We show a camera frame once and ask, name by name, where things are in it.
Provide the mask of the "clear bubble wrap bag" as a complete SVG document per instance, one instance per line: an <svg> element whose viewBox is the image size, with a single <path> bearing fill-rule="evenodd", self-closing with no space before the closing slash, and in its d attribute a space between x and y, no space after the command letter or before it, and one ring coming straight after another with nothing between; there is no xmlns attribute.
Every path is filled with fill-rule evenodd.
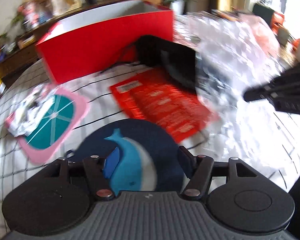
<svg viewBox="0 0 300 240"><path fill-rule="evenodd" d="M249 25L205 12L187 15L196 50L196 92L200 103L222 120L263 121L273 115L268 102L243 99L246 89L263 85L283 70L277 57L266 55Z"/></svg>

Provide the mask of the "printed wrapper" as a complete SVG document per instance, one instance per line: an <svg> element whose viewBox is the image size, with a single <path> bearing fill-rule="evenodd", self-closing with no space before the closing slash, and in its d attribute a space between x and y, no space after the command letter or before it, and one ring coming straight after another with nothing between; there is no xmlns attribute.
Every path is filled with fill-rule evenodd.
<svg viewBox="0 0 300 240"><path fill-rule="evenodd" d="M5 125L14 137L29 136L55 103L56 87L42 83L34 87L16 110L7 117Z"/></svg>

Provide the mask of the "round navy whale mat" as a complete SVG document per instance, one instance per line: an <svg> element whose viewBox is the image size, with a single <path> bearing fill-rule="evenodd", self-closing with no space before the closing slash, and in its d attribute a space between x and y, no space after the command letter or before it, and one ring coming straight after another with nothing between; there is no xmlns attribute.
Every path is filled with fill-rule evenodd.
<svg viewBox="0 0 300 240"><path fill-rule="evenodd" d="M178 162L178 144L160 126L145 120L123 119L87 136L70 157L82 161L92 155L105 158L118 147L120 162L109 185L121 191L177 191L184 172Z"/></svg>

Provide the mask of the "red foil packet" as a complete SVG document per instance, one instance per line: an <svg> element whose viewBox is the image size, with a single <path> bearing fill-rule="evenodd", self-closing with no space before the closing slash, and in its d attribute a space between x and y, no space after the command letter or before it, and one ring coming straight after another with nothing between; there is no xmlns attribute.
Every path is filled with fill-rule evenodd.
<svg viewBox="0 0 300 240"><path fill-rule="evenodd" d="M172 83L159 69L150 69L118 82L110 90L121 109L133 119L163 128L179 143L219 119L196 94Z"/></svg>

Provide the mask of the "checked white tablecloth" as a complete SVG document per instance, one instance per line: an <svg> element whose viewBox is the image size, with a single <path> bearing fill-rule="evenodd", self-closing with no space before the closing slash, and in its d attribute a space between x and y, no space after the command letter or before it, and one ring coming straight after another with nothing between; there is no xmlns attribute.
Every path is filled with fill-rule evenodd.
<svg viewBox="0 0 300 240"><path fill-rule="evenodd" d="M124 119L125 114L109 88L144 70L144 66L120 66L66 83L66 89L87 97L90 111L61 144L55 157L76 149L98 128ZM0 238L8 233L1 213L3 198L42 169L25 156L4 121L33 87L48 79L44 63L37 61L0 99ZM237 156L285 190L300 176L300 115L276 112L266 100L239 100L236 108L222 112L219 123L184 140L183 145L193 154L208 154L218 161Z"/></svg>

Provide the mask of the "pale green mug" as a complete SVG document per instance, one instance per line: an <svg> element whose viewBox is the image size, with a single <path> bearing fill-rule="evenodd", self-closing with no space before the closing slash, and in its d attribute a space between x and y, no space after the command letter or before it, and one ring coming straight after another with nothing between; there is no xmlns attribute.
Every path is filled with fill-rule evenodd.
<svg viewBox="0 0 300 240"><path fill-rule="evenodd" d="M292 42L294 40L293 36L290 34L288 29L284 26L279 26L277 30L277 40L281 46L286 46L288 42Z"/></svg>

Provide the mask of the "pink teal square coaster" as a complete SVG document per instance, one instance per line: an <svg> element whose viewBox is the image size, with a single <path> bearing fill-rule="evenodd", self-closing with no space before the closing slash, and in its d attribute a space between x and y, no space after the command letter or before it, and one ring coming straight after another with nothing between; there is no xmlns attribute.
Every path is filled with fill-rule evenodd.
<svg viewBox="0 0 300 240"><path fill-rule="evenodd" d="M15 137L25 155L34 164L44 164L51 159L72 129L89 112L88 100L84 96L60 86L55 87L55 103L38 127L29 136Z"/></svg>

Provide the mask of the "red cardboard box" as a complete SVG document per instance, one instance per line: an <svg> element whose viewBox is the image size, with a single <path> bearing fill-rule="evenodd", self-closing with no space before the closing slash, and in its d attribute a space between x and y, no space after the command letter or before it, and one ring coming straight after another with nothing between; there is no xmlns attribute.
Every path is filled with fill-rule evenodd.
<svg viewBox="0 0 300 240"><path fill-rule="evenodd" d="M133 44L144 35L173 40L173 11L146 1L104 5L55 23L36 51L56 84L135 59Z"/></svg>

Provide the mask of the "pink doll figure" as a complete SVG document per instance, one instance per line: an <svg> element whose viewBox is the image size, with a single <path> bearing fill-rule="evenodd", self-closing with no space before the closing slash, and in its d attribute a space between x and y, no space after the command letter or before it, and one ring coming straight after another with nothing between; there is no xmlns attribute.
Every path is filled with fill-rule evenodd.
<svg viewBox="0 0 300 240"><path fill-rule="evenodd" d="M39 15L36 12L36 4L33 1L25 2L20 5L17 12L23 19L23 28L26 31L39 25Z"/></svg>

